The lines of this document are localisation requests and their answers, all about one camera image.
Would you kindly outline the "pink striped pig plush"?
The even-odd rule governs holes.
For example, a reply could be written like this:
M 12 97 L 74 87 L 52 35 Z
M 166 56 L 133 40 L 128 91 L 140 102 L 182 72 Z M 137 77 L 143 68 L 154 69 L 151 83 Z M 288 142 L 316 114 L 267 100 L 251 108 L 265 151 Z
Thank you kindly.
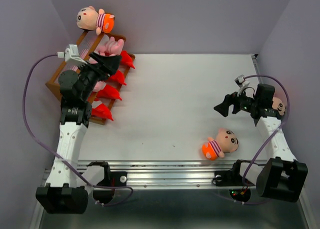
M 99 92 L 100 90 L 103 90 L 106 86 L 106 83 L 104 81 L 98 81 L 94 88 L 93 88 L 93 92 Z
M 115 38 L 112 36 L 105 44 L 99 45 L 96 48 L 96 52 L 102 56 L 118 56 L 121 54 L 125 41 L 119 39 L 115 41 Z
M 97 62 L 94 58 L 92 58 L 92 57 L 90 57 L 87 62 L 90 63 L 90 64 L 97 64 L 97 63 L 98 63 L 98 62 Z

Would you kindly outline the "red shark plush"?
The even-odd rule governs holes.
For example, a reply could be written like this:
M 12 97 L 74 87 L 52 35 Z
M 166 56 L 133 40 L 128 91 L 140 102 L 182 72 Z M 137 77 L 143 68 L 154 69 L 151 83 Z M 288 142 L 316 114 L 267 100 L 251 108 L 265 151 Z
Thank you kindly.
M 116 83 L 119 83 L 119 84 L 124 85 L 124 86 L 127 85 L 126 81 L 125 81 L 125 76 L 120 70 L 117 70 L 114 75 L 110 76 L 108 78 L 108 81 L 116 82 Z
M 101 101 L 94 101 L 92 103 L 91 115 L 101 119 L 114 120 L 110 109 Z
M 121 61 L 120 64 L 124 66 L 128 66 L 130 68 L 135 69 L 134 66 L 134 60 L 131 58 L 131 56 L 128 54 L 126 50 L 122 50 L 120 53 Z
M 119 91 L 109 84 L 106 84 L 103 89 L 99 90 L 96 94 L 97 98 L 122 100 Z

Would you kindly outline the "pink striped pig plush front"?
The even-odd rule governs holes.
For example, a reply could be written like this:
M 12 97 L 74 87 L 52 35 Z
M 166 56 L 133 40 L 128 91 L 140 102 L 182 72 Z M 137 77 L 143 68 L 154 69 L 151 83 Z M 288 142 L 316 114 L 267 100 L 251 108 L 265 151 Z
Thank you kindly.
M 96 52 L 102 56 L 118 56 L 121 54 L 125 41 L 119 39 L 115 41 L 115 38 L 112 36 L 105 44 L 99 45 L 96 48 Z

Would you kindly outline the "pink striped pig plush back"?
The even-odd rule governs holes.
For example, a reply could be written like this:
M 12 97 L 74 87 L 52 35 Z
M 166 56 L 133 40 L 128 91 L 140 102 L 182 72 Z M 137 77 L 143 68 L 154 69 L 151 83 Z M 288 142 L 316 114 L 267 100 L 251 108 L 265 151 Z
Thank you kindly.
M 92 57 L 90 57 L 87 62 L 90 63 L 90 64 L 97 64 L 97 63 L 98 63 L 98 62 L 97 62 L 94 58 L 92 58 Z

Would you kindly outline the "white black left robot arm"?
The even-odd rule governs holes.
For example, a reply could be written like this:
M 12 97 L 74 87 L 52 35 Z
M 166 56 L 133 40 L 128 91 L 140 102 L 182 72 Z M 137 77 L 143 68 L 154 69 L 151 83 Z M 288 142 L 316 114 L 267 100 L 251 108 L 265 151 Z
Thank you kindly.
M 120 55 L 89 55 L 95 63 L 82 61 L 79 72 L 66 70 L 58 77 L 60 101 L 59 142 L 52 169 L 35 197 L 49 214 L 82 214 L 88 205 L 94 182 L 76 170 L 81 145 L 89 127 L 92 104 L 88 98 L 99 81 L 113 76 L 120 65 Z

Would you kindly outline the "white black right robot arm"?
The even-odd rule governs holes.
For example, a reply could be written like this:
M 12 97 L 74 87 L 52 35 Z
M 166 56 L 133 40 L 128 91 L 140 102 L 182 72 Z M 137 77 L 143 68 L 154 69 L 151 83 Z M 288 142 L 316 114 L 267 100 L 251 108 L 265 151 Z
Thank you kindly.
M 231 181 L 235 184 L 254 185 L 260 197 L 294 203 L 301 194 L 308 167 L 298 162 L 291 152 L 282 126 L 285 117 L 272 107 L 275 88 L 260 83 L 253 97 L 246 95 L 245 86 L 238 91 L 227 94 L 222 103 L 214 110 L 223 117 L 244 111 L 250 114 L 256 128 L 265 140 L 267 162 L 259 166 L 253 162 L 237 160 L 230 171 Z

